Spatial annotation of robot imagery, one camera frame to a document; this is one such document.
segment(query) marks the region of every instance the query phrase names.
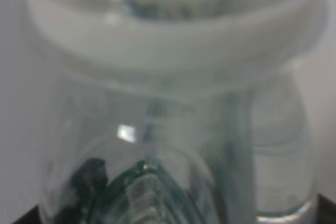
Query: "dark surface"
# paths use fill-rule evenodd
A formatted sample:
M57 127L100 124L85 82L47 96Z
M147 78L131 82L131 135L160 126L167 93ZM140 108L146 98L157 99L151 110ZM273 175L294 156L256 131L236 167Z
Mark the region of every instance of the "dark surface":
M329 199L320 196L317 216L317 224L336 224L336 204ZM37 207L34 207L30 212L22 216L22 218L13 224L41 224L38 217Z

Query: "glass jar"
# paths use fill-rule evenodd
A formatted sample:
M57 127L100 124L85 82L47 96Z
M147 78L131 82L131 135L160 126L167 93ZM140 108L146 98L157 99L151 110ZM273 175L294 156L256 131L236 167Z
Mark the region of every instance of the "glass jar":
M321 0L28 0L59 71L45 224L311 224L294 78Z

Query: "glass bottle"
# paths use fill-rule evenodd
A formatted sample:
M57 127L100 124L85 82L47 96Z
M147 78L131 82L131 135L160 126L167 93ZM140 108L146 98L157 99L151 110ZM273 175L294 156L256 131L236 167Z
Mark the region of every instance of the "glass bottle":
M60 73L44 224L311 224L292 76L321 0L28 0Z

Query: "clear glass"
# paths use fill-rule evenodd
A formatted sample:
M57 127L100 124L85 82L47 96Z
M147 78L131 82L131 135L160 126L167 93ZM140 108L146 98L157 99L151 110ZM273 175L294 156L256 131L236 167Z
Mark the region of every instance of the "clear glass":
M27 22L28 40L60 73L44 125L44 224L313 223L312 149L291 58L316 37L311 2L318 0L29 1L45 37ZM272 11L284 2L289 4ZM260 9L262 18L244 19ZM81 12L90 15L82 18ZM129 33L133 40L125 36L122 42L131 50L114 50L109 43L118 43L109 35L135 23L112 25L107 14L149 24L151 40ZM237 26L223 26L224 35L213 36L213 20L235 15L242 18L226 22ZM210 22L193 30L200 18ZM158 23L166 26L156 30ZM78 29L69 37L74 45L67 44L67 26ZM201 36L185 33L184 44L185 34L182 42L171 36L176 31L162 36L169 26L182 32L191 27L188 32ZM216 39L223 39L225 53L208 50ZM107 59L101 47L108 49ZM186 55L171 54L175 47ZM156 49L154 60L146 61L148 48ZM226 60L228 54L236 61ZM99 57L117 59L113 63L123 68L102 66ZM132 67L129 59L136 62Z

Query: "white background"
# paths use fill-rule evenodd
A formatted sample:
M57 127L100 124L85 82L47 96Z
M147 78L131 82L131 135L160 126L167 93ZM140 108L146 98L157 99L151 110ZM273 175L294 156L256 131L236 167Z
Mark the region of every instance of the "white background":
M336 0L316 49L297 71L317 152L319 191L336 201ZM23 0L0 0L0 223L37 203L38 132L54 77L22 34Z

